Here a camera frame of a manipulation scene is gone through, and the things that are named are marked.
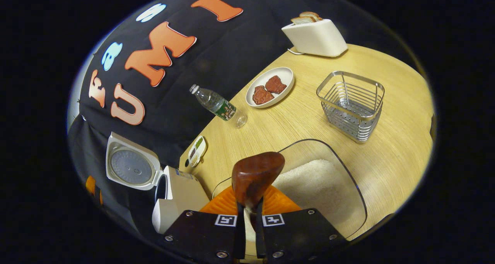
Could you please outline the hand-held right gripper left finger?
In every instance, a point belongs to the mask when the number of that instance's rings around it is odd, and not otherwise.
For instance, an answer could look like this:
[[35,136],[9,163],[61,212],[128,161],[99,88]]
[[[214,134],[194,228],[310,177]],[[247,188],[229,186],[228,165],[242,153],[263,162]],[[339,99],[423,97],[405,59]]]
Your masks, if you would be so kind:
[[244,259],[244,208],[229,186],[199,211],[186,209],[162,235],[162,247],[181,262],[239,262]]

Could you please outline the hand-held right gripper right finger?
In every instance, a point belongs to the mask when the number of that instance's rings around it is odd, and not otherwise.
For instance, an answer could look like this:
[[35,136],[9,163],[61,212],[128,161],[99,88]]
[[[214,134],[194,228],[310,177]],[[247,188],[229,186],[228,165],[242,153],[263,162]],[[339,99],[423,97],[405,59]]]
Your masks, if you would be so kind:
[[326,262],[348,241],[315,208],[302,209],[270,186],[256,214],[256,249],[264,262]]

